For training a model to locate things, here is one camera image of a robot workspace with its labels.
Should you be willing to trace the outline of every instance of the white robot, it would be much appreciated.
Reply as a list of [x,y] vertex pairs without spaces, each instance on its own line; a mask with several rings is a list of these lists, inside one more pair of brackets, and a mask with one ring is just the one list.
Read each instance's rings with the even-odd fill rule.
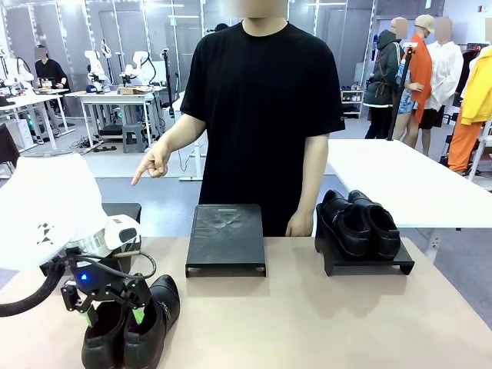
[[[45,196],[37,198],[38,192],[29,187],[33,181]],[[0,188],[0,204],[5,209],[0,212],[0,268],[41,266],[47,276],[31,296],[0,303],[0,317],[42,303],[56,289],[65,268],[72,278],[61,288],[65,306],[68,311],[86,314],[92,323],[97,319],[93,301],[117,301],[142,310],[150,301],[145,279],[154,275],[157,267],[150,255],[136,246],[140,224],[127,215],[106,215],[98,184],[79,154],[19,158],[15,173]],[[127,267],[119,263],[136,255],[151,261],[150,274],[129,274],[129,263]]]
[[134,82],[135,85],[150,85],[155,78],[156,71],[148,52],[135,52],[133,62],[136,64],[135,68],[133,65],[126,65],[125,71],[120,74],[123,84],[130,85]]
[[99,52],[87,50],[85,52],[85,57],[89,59],[90,62],[90,71],[87,76],[91,85],[96,88],[96,92],[98,94],[109,91],[109,78],[105,74],[105,70],[103,69],[101,62],[99,61]]
[[2,87],[8,87],[13,95],[17,95],[19,90],[24,90],[27,94],[34,94],[30,83],[34,80],[34,75],[27,71],[22,58],[6,55],[3,50],[0,50],[0,59],[3,71],[3,76],[0,78]]

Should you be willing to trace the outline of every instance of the man's hand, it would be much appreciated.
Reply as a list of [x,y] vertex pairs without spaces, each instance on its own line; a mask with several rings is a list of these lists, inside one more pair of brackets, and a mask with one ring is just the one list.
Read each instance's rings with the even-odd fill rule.
[[420,83],[410,83],[408,85],[408,89],[411,91],[419,91],[422,92],[424,90],[424,85],[421,85]]
[[287,225],[285,237],[310,237],[313,222],[313,211],[297,210]]
[[152,178],[164,177],[168,173],[168,161],[171,157],[171,151],[165,141],[159,140],[154,147],[145,154],[140,165],[131,180],[131,185],[135,186],[140,181],[141,176],[148,171]]

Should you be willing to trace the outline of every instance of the robot arm in background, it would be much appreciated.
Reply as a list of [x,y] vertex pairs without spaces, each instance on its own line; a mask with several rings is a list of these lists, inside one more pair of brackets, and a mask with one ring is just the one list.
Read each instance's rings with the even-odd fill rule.
[[34,80],[34,75],[26,68],[24,61],[21,58],[7,58],[7,81],[12,81],[13,85],[19,83],[23,89],[32,90],[32,85],[29,83]]
[[150,85],[155,78],[156,71],[152,64],[148,52],[135,52],[133,54],[133,62],[136,68],[132,65],[127,65],[125,71],[120,74],[125,83],[131,83],[130,80],[137,79],[140,85]]
[[85,52],[85,57],[90,62],[90,71],[87,74],[89,81],[96,87],[98,92],[101,92],[103,91],[104,84],[109,81],[109,78],[99,61],[99,52],[88,50]]

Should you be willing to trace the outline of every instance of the black leather shoe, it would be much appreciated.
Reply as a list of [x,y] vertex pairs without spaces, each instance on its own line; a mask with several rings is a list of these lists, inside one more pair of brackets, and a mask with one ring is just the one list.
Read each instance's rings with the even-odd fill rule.
[[371,246],[371,229],[358,206],[354,206],[337,191],[326,193],[322,203],[322,218],[350,258],[364,258]]
[[164,350],[164,339],[179,316],[180,303],[176,283],[163,275],[150,287],[152,299],[139,325],[128,313],[125,326],[125,368],[155,369]]
[[383,260],[393,260],[400,250],[401,239],[391,214],[380,204],[369,200],[360,191],[352,191],[348,195],[348,200],[364,209],[371,224],[373,245],[377,257]]
[[128,309],[114,301],[102,302],[98,321],[85,331],[82,363],[86,369],[116,369],[123,363],[123,328]]

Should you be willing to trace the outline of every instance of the shoe stand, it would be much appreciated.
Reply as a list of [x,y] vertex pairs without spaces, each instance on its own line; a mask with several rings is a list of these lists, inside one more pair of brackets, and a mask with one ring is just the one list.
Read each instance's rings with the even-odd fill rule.
[[324,271],[329,277],[335,267],[400,267],[403,274],[409,275],[415,265],[408,254],[407,249],[401,244],[400,251],[392,261],[383,260],[354,260],[344,254],[340,241],[335,236],[333,231],[324,226],[321,219],[321,206],[316,207],[317,228],[314,246],[317,252],[321,252],[324,257]]

